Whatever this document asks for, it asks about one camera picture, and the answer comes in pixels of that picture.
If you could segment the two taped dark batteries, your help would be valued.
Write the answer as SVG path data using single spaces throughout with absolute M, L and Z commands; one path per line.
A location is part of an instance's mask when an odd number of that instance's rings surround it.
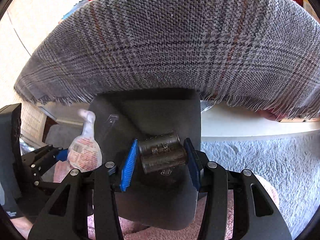
M 185 165 L 188 157 L 178 134 L 172 131 L 138 142 L 140 159 L 145 174 L 167 171 Z

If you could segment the grey plaid tablecloth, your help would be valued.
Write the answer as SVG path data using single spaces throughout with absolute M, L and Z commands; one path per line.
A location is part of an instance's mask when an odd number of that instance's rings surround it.
M 92 0 L 43 40 L 14 85 L 44 104 L 153 88 L 316 117 L 319 23 L 292 0 Z

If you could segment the dark grey trash bin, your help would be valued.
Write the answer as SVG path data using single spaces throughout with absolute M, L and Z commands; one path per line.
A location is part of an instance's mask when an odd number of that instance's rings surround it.
M 96 96 L 89 106 L 95 116 L 95 139 L 103 162 L 120 165 L 135 139 L 145 140 L 176 132 L 201 144 L 200 98 L 189 89 L 150 89 Z M 185 165 L 171 175 L 145 174 L 138 161 L 131 184 L 115 194 L 118 215 L 133 222 L 165 230 L 182 230 L 194 219 L 197 191 Z

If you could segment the clear plastic spray bottle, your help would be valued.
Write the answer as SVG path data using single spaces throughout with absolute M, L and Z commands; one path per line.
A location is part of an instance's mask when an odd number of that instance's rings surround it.
M 81 172 L 93 171 L 102 165 L 101 149 L 94 137 L 95 114 L 80 109 L 78 115 L 84 120 L 82 133 L 69 146 L 67 161 L 71 169 L 77 168 Z

